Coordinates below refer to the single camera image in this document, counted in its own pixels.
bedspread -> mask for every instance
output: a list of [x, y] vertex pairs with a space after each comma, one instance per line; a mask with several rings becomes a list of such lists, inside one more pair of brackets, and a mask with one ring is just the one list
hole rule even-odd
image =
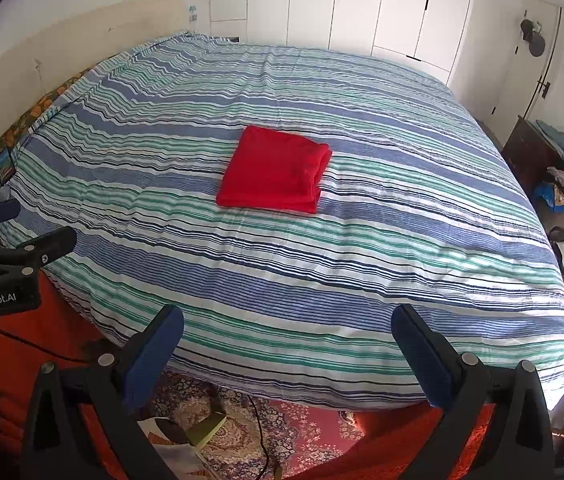
[[[315, 215], [219, 208], [248, 124], [326, 142]], [[120, 343], [165, 303], [170, 366], [340, 409], [423, 398], [390, 318], [411, 303], [458, 351], [533, 361], [564, 392], [564, 284], [527, 198], [436, 79], [392, 62], [190, 33], [99, 63], [14, 150], [13, 246], [78, 231], [47, 272]]]

black cap hanging on door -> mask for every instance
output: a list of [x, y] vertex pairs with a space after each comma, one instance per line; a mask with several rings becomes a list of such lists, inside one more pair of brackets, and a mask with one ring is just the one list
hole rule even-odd
[[540, 34], [542, 32], [542, 24], [540, 22], [534, 23], [531, 20], [522, 20], [520, 28], [522, 29], [522, 39], [528, 43], [528, 50], [531, 56], [542, 56], [546, 47], [546, 42]]

wire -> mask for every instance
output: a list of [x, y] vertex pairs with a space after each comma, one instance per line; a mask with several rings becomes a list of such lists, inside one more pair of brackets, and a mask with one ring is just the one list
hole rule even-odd
[[35, 343], [32, 343], [31, 341], [27, 341], [26, 339], [22, 339], [22, 338], [19, 337], [19, 336], [16, 336], [16, 335], [13, 335], [13, 334], [9, 334], [8, 332], [5, 332], [5, 331], [2, 330], [2, 329], [0, 329], [0, 334], [3, 335], [3, 336], [5, 336], [5, 337], [9, 337], [9, 338], [11, 338], [11, 339], [13, 339], [14, 341], [17, 341], [17, 342], [19, 342], [19, 343], [23, 343], [23, 344], [25, 344], [25, 345], [29, 345], [29, 346], [31, 346], [31, 347], [37, 349], [37, 350], [40, 350], [41, 352], [44, 352], [45, 354], [49, 354], [49, 355], [51, 355], [51, 356], [53, 356], [53, 357], [56, 357], [56, 358], [58, 358], [58, 359], [63, 359], [64, 361], [69, 361], [69, 362], [71, 362], [71, 363], [81, 363], [81, 364], [88, 364], [88, 363], [91, 362], [91, 361], [85, 361], [84, 359], [74, 359], [74, 358], [72, 358], [72, 357], [66, 357], [66, 356], [63, 356], [63, 355], [61, 355], [61, 354], [57, 354], [57, 353], [55, 353], [55, 352], [52, 352], [52, 351], [50, 351], [50, 350], [47, 350], [46, 348], [44, 348], [44, 347], [42, 347], [42, 346], [36, 345]]
[[264, 476], [264, 473], [267, 472], [268, 469], [268, 451], [267, 448], [264, 446], [264, 434], [262, 433], [262, 425], [260, 424], [260, 414], [258, 413], [258, 409], [255, 407], [255, 402], [253, 402], [251, 396], [247, 395], [247, 397], [249, 397], [249, 400], [251, 401], [251, 406], [253, 406], [253, 409], [255, 410], [255, 418], [258, 419], [258, 428], [260, 429], [260, 446], [262, 447], [264, 456], [267, 457], [267, 461], [264, 463], [264, 467], [262, 468], [262, 471], [260, 471], [260, 474], [255, 479], [255, 480], [260, 480], [260, 478]]

floral carpet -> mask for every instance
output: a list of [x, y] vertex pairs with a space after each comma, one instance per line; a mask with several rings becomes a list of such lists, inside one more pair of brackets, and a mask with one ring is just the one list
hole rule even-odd
[[[227, 421], [204, 446], [202, 455], [227, 480], [254, 479], [264, 467], [265, 456], [258, 420], [245, 394], [165, 372], [143, 416], [167, 416], [186, 430], [210, 414], [211, 391], [217, 391]], [[345, 412], [255, 397], [253, 402], [270, 455], [264, 478], [272, 478], [275, 463], [287, 478], [327, 462], [363, 436]]]

headboard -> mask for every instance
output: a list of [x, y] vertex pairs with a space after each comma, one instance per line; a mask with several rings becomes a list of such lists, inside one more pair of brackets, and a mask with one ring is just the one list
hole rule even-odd
[[0, 56], [0, 136], [73, 74], [136, 44], [187, 27], [184, 0], [128, 0], [79, 14]]

